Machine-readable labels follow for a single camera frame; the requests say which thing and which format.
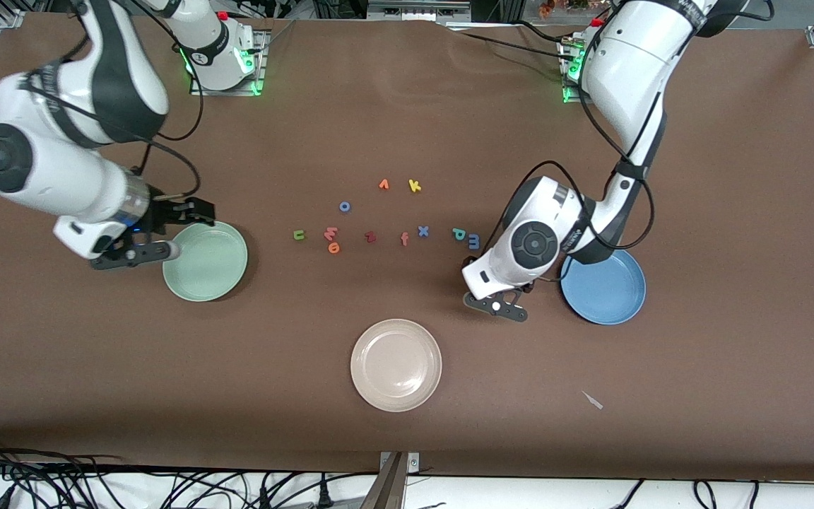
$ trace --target plate rim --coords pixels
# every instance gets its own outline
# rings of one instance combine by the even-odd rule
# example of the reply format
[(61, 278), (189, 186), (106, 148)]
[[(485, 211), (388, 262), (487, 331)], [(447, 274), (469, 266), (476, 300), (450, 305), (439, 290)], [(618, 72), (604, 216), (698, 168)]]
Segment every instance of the plate rim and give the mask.
[[(637, 281), (642, 283), (642, 297), (639, 299), (639, 302), (637, 302), (636, 309), (632, 309), (629, 315), (625, 315), (626, 318), (623, 318), (620, 321), (597, 320), (592, 318), (591, 315), (586, 315), (586, 313), (581, 312), (581, 310), (579, 310), (578, 307), (574, 305), (574, 302), (572, 302), (572, 298), (569, 298), (567, 295), (567, 291), (565, 289), (566, 279), (561, 281), (561, 293), (563, 297), (565, 297), (565, 302), (567, 302), (567, 305), (570, 306), (571, 309), (573, 309), (574, 312), (577, 313), (577, 315), (580, 316), (582, 319), (586, 320), (587, 322), (595, 323), (596, 325), (620, 325), (621, 323), (630, 321), (634, 316), (639, 314), (639, 311), (642, 310), (642, 306), (646, 303), (646, 294), (647, 294), (646, 274), (643, 272), (642, 267), (639, 265), (639, 262), (637, 262), (636, 258), (633, 257), (633, 255), (627, 252), (626, 250), (615, 250), (614, 252), (611, 253), (611, 256), (609, 258), (606, 258), (604, 261), (600, 263), (603, 264), (610, 260), (610, 258), (614, 258), (615, 260), (620, 262), (625, 268), (627, 268), (630, 275), (634, 279), (634, 283), (637, 283)], [(568, 264), (574, 263), (575, 261), (576, 260), (574, 260), (571, 257), (566, 257), (565, 263), (561, 264), (562, 273)], [(630, 262), (632, 262), (632, 267), (635, 267), (636, 269), (635, 271), (631, 269)]]
[[(373, 329), (381, 328), (382, 326), (385, 325), (385, 323), (392, 323), (392, 322), (407, 323), (412, 327), (419, 328), (419, 330), (425, 336), (425, 339), (427, 339), (427, 342), (429, 342), (429, 344), (432, 345), (433, 367), (436, 367), (435, 375), (434, 375), (434, 378), (435, 378), (434, 382), (432, 381), (432, 379), (426, 379), (426, 380), (430, 380), (429, 393), (427, 393), (422, 399), (418, 400), (413, 405), (407, 406), (406, 408), (403, 408), (403, 409), (382, 408), (381, 406), (377, 405), (375, 402), (372, 402), (372, 400), (370, 400), (369, 397), (366, 396), (364, 391), (360, 390), (360, 386), (358, 384), (358, 381), (356, 381), (356, 373), (358, 373), (358, 371), (362, 372), (362, 370), (359, 369), (360, 364), (358, 362), (358, 358), (360, 357), (360, 355), (358, 353), (358, 346), (361, 344), (361, 342), (363, 342), (363, 341), (366, 341), (366, 342), (372, 341), (373, 338), (378, 336), (378, 334), (374, 334), (374, 335), (372, 335), (372, 337), (370, 336), (370, 333), (371, 333), (371, 331)], [(353, 344), (353, 348), (351, 350), (350, 371), (351, 371), (351, 382), (353, 383), (353, 387), (356, 389), (356, 391), (358, 391), (358, 393), (360, 394), (360, 397), (362, 397), (362, 400), (364, 400), (364, 402), (368, 403), (370, 406), (372, 406), (372, 408), (380, 409), (380, 410), (382, 410), (384, 412), (390, 412), (390, 413), (407, 412), (407, 411), (410, 411), (410, 410), (413, 410), (413, 409), (417, 409), (417, 408), (419, 408), (420, 405), (423, 405), (423, 403), (426, 403), (429, 400), (429, 398), (432, 397), (432, 394), (435, 393), (435, 390), (438, 389), (440, 381), (442, 381), (443, 366), (444, 366), (444, 362), (442, 360), (442, 349), (439, 348), (439, 342), (435, 341), (435, 336), (432, 335), (432, 332), (429, 332), (429, 329), (426, 329), (424, 326), (420, 325), (420, 323), (414, 322), (413, 320), (407, 320), (405, 318), (389, 318), (389, 319), (386, 319), (386, 320), (382, 320), (380, 322), (375, 322), (374, 324), (367, 327), (366, 330), (363, 331), (360, 334), (360, 337), (358, 339), (356, 339), (356, 342)]]
[[(246, 271), (247, 271), (247, 265), (249, 264), (249, 248), (247, 247), (246, 239), (243, 238), (243, 235), (240, 235), (240, 231), (238, 231), (238, 229), (236, 229), (232, 225), (229, 225), (229, 223), (224, 223), (222, 221), (216, 221), (214, 223), (216, 224), (216, 226), (219, 226), (219, 228), (222, 228), (223, 232), (226, 232), (226, 233), (228, 233), (228, 234), (230, 234), (232, 236), (235, 236), (235, 238), (240, 241), (240, 245), (243, 246), (243, 265), (242, 265), (242, 269), (240, 270), (240, 274), (238, 274), (237, 277), (235, 278), (235, 283), (232, 284), (227, 290), (223, 291), (222, 293), (219, 293), (217, 296), (209, 297), (209, 298), (191, 298), (190, 296), (184, 296), (183, 294), (178, 293), (178, 290), (175, 290), (175, 287), (172, 287), (172, 284), (169, 283), (169, 281), (168, 281), (168, 276), (167, 276), (167, 274), (165, 274), (165, 271), (167, 271), (167, 268), (171, 267), (171, 265), (167, 265), (167, 264), (171, 264), (174, 260), (169, 260), (169, 261), (167, 261), (165, 263), (162, 263), (162, 280), (165, 281), (165, 286), (167, 286), (168, 290), (171, 290), (171, 292), (174, 293), (175, 296), (177, 296), (177, 297), (179, 297), (181, 299), (187, 300), (187, 302), (190, 302), (190, 303), (207, 303), (207, 302), (210, 302), (210, 300), (215, 300), (215, 299), (219, 299), (220, 297), (226, 296), (226, 294), (228, 294), (231, 290), (235, 289), (235, 287), (238, 286), (238, 283), (240, 283), (240, 280), (242, 280), (242, 278), (243, 278), (243, 274), (246, 273)], [(177, 239), (180, 238), (181, 235), (184, 235), (184, 232), (188, 232), (191, 228), (201, 228), (202, 226), (205, 226), (206, 228), (215, 228), (216, 227), (216, 226), (206, 225), (206, 223), (192, 223), (191, 225), (185, 226), (185, 228), (183, 230), (178, 232), (177, 235), (175, 235), (175, 237), (172, 239), (172, 241), (177, 242)], [(184, 255), (184, 246), (181, 246), (180, 244), (178, 244), (178, 246), (181, 247), (181, 255)]]

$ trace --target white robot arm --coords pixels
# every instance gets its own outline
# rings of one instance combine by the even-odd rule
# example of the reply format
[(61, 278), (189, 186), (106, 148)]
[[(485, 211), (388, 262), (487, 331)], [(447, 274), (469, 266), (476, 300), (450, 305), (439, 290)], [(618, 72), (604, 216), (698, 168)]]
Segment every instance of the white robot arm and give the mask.
[[(169, 17), (183, 49), (203, 55), (194, 57), (203, 86), (230, 87), (245, 77), (229, 41), (245, 29), (220, 22), (208, 0), (152, 3)], [(0, 81), (0, 196), (58, 216), (54, 234), (94, 268), (171, 259), (177, 248), (149, 236), (164, 234), (166, 223), (213, 223), (214, 207), (195, 197), (168, 201), (96, 151), (152, 141), (168, 99), (123, 6), (80, 0), (75, 8), (91, 42), (87, 56)], [(142, 248), (135, 232), (148, 238)]]
[(511, 303), (501, 312), (491, 304), (505, 308), (500, 293), (528, 286), (552, 267), (559, 252), (584, 264), (611, 256), (664, 133), (668, 78), (704, 25), (710, 2), (624, 1), (607, 23), (595, 23), (569, 41), (577, 46), (579, 58), (575, 67), (570, 64), (565, 80), (579, 80), (578, 86), (619, 134), (623, 155), (601, 201), (549, 177), (518, 188), (502, 220), (501, 238), (463, 268), (471, 291), (464, 299), (468, 306), (524, 320), (524, 312), (507, 314)]

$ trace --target brown table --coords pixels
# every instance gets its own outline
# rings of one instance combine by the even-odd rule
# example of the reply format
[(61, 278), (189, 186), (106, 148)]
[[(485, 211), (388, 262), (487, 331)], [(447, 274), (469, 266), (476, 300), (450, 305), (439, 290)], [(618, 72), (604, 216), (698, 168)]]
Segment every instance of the brown table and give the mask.
[[(170, 90), (165, 131), (182, 132), (197, 100), (164, 33), (138, 26)], [(80, 34), (30, 14), (0, 39), (0, 78)], [(0, 199), (0, 443), (175, 466), (365, 470), (410, 449), (439, 474), (814, 478), (814, 49), (798, 31), (692, 43), (666, 97), (658, 220), (632, 251), (649, 295), (617, 327), (547, 284), (523, 324), (461, 303), (468, 250), (450, 229), (485, 238), (540, 160), (596, 196), (616, 161), (557, 80), (549, 57), (432, 23), (298, 23), (272, 45), (263, 96), (207, 99), (175, 144), (249, 242), (219, 302), (178, 299), (159, 267), (91, 271), (54, 217)], [(132, 165), (142, 147), (104, 152)], [(162, 154), (146, 174), (189, 186)], [(426, 326), (444, 358), (432, 399), (404, 414), (367, 405), (348, 374), (356, 338), (391, 317)]]

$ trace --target plate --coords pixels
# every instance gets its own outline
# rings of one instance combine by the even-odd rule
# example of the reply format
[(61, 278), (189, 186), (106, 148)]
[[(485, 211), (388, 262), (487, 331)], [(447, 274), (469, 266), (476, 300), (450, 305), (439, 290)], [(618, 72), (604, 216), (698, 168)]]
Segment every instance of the plate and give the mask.
[(378, 322), (353, 347), (353, 386), (376, 409), (413, 410), (432, 396), (441, 377), (442, 352), (419, 323), (399, 318)]
[(604, 262), (590, 265), (568, 257), (561, 270), (568, 271), (561, 281), (567, 303), (592, 323), (626, 322), (646, 302), (646, 276), (629, 252), (615, 251)]
[(218, 299), (236, 286), (247, 268), (247, 243), (233, 226), (194, 223), (177, 236), (180, 257), (162, 264), (165, 284), (195, 303)]

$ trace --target brown tabletop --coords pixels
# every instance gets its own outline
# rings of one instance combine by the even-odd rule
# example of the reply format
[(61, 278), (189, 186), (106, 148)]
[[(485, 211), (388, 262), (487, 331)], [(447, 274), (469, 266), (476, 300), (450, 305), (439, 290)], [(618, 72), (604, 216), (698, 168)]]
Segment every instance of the brown tabletop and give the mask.
[[(164, 130), (183, 132), (197, 99), (167, 36), (138, 28), (170, 90)], [(0, 39), (0, 78), (80, 35), (30, 14)], [(469, 251), (452, 228), (485, 238), (543, 159), (595, 197), (616, 162), (558, 80), (547, 56), (433, 23), (298, 22), (271, 46), (261, 97), (208, 98), (174, 144), (249, 243), (218, 302), (175, 297), (160, 267), (90, 270), (54, 217), (0, 199), (0, 443), (139, 464), (363, 470), (409, 449), (440, 474), (814, 478), (814, 49), (799, 31), (692, 43), (666, 94), (658, 219), (631, 251), (646, 303), (616, 327), (549, 284), (524, 296), (522, 324), (461, 302)], [(142, 147), (103, 152), (132, 165)], [(146, 177), (190, 185), (155, 152)], [(432, 399), (402, 414), (366, 404), (349, 374), (356, 338), (393, 317), (426, 326), (444, 360)]]

